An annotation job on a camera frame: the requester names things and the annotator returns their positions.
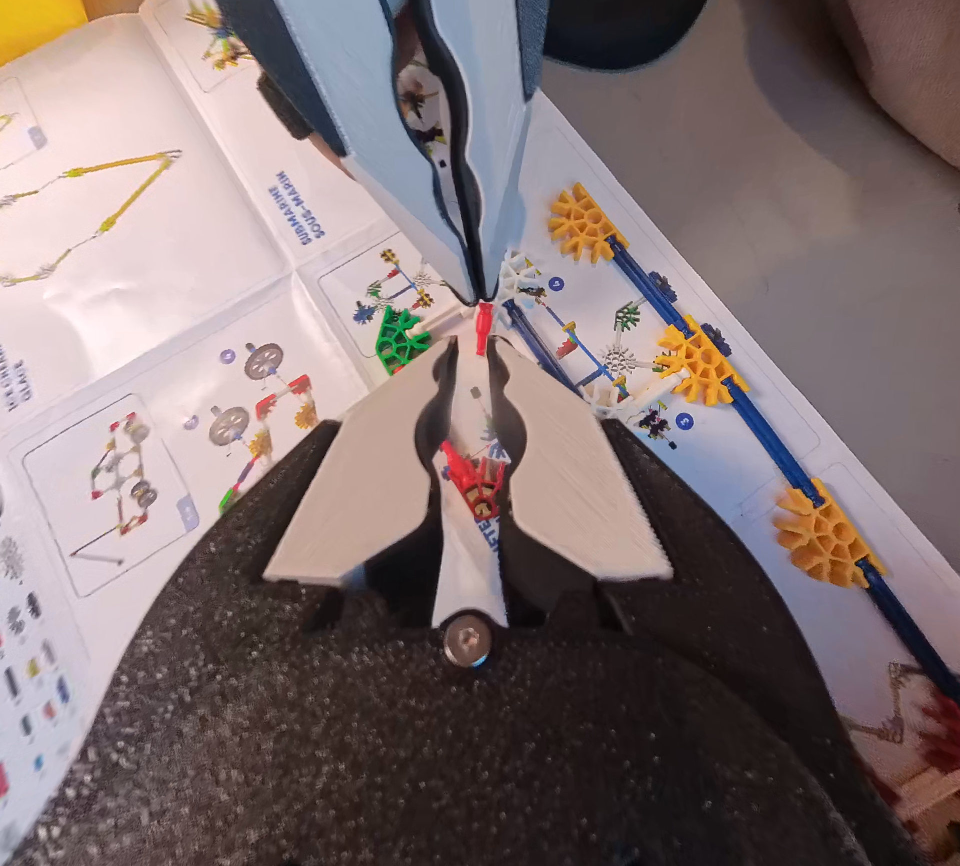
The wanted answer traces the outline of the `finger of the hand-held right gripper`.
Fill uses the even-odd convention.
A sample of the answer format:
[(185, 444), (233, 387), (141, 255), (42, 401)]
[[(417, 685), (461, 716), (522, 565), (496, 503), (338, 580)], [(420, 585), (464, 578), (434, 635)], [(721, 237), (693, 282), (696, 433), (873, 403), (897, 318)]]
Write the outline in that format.
[(465, 304), (480, 298), (437, 170), (402, 117), (386, 0), (273, 0), (336, 128), (343, 166)]
[(451, 176), (469, 284), (493, 300), (501, 263), (522, 232), (522, 157), (531, 122), (517, 0), (418, 0), (418, 26), (451, 126)]

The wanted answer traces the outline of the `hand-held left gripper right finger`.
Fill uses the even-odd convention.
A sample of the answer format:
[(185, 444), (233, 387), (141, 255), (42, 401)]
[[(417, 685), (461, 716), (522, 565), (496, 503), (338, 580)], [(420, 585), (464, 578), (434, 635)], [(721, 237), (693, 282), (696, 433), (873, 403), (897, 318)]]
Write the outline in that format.
[(544, 623), (600, 584), (668, 582), (673, 566), (589, 406), (505, 339), (486, 357), (509, 464), (499, 568), (509, 623)]

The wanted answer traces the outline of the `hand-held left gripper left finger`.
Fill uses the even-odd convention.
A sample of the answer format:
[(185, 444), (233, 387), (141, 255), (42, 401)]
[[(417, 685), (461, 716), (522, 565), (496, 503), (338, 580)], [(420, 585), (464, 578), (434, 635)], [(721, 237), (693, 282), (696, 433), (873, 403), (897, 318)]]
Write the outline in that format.
[(434, 458), (450, 436), (459, 345), (443, 339), (355, 404), (273, 552), (268, 582), (343, 587), (433, 612), (444, 551)]

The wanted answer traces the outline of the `green connector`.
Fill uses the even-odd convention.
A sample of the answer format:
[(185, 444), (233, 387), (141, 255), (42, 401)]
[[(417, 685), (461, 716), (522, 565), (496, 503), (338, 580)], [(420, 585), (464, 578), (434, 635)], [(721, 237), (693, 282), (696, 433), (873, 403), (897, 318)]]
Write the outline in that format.
[(390, 376), (406, 368), (431, 347), (431, 334), (421, 318), (409, 310), (387, 306), (376, 334), (374, 350), (381, 366)]

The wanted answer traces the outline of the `person's right hand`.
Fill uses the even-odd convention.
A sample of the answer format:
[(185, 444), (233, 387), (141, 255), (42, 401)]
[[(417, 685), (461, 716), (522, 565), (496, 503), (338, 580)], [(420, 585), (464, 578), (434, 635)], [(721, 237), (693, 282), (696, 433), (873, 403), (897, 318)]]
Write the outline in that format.
[(328, 162), (339, 169), (348, 178), (355, 181), (353, 173), (344, 165), (342, 157), (338, 156), (330, 147), (330, 145), (318, 133), (312, 133), (309, 136), (309, 141)]

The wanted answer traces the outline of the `red connector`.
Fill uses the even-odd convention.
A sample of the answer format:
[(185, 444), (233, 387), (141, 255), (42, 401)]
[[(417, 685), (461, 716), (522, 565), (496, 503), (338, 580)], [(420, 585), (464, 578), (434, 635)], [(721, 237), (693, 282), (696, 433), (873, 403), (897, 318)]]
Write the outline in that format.
[(505, 461), (482, 457), (478, 461), (462, 456), (449, 440), (440, 445), (447, 459), (447, 476), (460, 493), (476, 521), (497, 518), (498, 497), (503, 486)]

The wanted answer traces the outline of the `blue rod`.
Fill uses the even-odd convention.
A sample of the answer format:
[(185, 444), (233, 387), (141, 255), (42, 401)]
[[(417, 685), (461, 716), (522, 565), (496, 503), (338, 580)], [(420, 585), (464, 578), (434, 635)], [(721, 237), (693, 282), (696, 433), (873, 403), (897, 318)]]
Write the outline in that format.
[(873, 605), (897, 639), (916, 661), (921, 672), (947, 699), (959, 705), (959, 680), (942, 656), (886, 583), (882, 573), (867, 557), (857, 560)]
[(786, 478), (789, 487), (800, 491), (814, 507), (822, 506), (824, 499), (813, 480), (803, 470), (773, 427), (762, 416), (762, 413), (750, 401), (747, 392), (739, 387), (732, 377), (723, 380), (722, 384), (730, 395), (731, 405), (759, 441), (776, 468)]
[(622, 242), (611, 236), (606, 239), (606, 243), (612, 252), (611, 255), (614, 264), (646, 299), (647, 303), (652, 306), (657, 315), (666, 325), (676, 328), (684, 340), (689, 339), (692, 331), (684, 317), (660, 287), (654, 283), (650, 275), (644, 272), (630, 256), (629, 251)]
[(575, 396), (583, 399), (580, 388), (563, 369), (560, 360), (549, 350), (531, 321), (526, 318), (522, 307), (512, 298), (508, 298), (502, 302), (501, 308), (507, 317), (510, 330), (519, 336), (540, 368)]

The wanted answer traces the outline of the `orange-yellow connector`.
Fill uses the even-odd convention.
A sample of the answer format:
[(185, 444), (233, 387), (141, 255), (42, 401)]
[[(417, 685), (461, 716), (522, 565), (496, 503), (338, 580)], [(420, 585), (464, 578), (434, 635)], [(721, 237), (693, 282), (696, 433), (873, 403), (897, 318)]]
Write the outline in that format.
[(654, 359), (662, 378), (678, 376), (672, 392), (688, 403), (708, 407), (731, 405), (734, 390), (750, 392), (750, 387), (732, 366), (720, 347), (692, 316), (683, 317), (686, 332), (676, 324), (666, 327), (657, 345), (660, 355)]
[(615, 247), (626, 250), (630, 243), (580, 182), (563, 190), (550, 206), (546, 225), (550, 241), (562, 256), (594, 266), (610, 262)]
[(861, 536), (828, 487), (813, 478), (814, 499), (800, 488), (786, 488), (772, 519), (776, 541), (793, 566), (812, 580), (842, 588), (868, 588), (864, 562), (881, 576), (887, 569)]

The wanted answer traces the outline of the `white printed instruction sheet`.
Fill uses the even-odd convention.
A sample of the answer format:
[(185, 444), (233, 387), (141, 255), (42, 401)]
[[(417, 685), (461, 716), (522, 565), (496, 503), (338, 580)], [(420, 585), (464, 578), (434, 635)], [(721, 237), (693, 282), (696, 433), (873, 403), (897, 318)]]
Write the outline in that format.
[[(2, 864), (78, 752), (108, 668), (222, 511), (385, 371), (387, 306), (438, 338), (438, 272), (295, 143), (213, 0), (147, 0), (2, 68)], [(580, 182), (707, 327), (733, 317), (546, 99), (519, 249), (526, 316), (586, 384), (660, 367), (665, 322), (613, 264), (574, 265), (549, 205)], [(958, 770), (923, 755), (932, 684), (778, 545), (786, 479), (735, 414), (678, 394), (625, 424), (758, 548), (812, 632), (853, 742), (934, 862), (958, 864)]]

